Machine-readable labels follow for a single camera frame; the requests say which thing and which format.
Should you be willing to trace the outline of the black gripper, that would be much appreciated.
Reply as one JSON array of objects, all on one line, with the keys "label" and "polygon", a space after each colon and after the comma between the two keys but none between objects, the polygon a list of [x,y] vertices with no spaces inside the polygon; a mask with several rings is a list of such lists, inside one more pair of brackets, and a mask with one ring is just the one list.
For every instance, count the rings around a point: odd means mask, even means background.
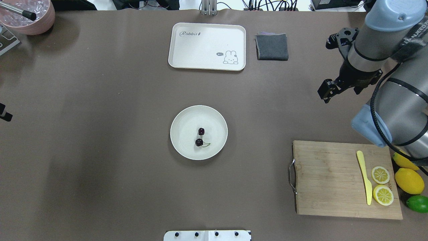
[{"label": "black gripper", "polygon": [[349,88],[354,88],[354,92],[360,94],[369,84],[375,84],[383,74],[382,58],[369,58],[356,47],[339,48],[339,53],[344,62],[340,67],[338,79],[325,79],[317,90],[325,104]]}]

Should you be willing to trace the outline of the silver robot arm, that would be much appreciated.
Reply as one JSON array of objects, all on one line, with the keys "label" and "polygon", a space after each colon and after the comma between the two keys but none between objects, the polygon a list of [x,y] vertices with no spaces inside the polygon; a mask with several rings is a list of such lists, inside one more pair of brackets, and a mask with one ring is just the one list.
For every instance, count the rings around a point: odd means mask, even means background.
[{"label": "silver robot arm", "polygon": [[344,61],[318,95],[328,103],[353,88],[375,85],[351,126],[371,143],[427,166],[427,2],[378,0],[361,28],[343,28],[326,41]]}]

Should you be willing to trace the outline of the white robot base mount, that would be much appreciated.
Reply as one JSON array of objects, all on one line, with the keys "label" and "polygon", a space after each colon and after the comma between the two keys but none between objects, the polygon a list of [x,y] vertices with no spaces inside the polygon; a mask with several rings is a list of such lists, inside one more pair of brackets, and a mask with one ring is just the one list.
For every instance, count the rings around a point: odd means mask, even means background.
[{"label": "white robot base mount", "polygon": [[164,241],[251,241],[251,231],[238,230],[186,230],[167,231]]}]

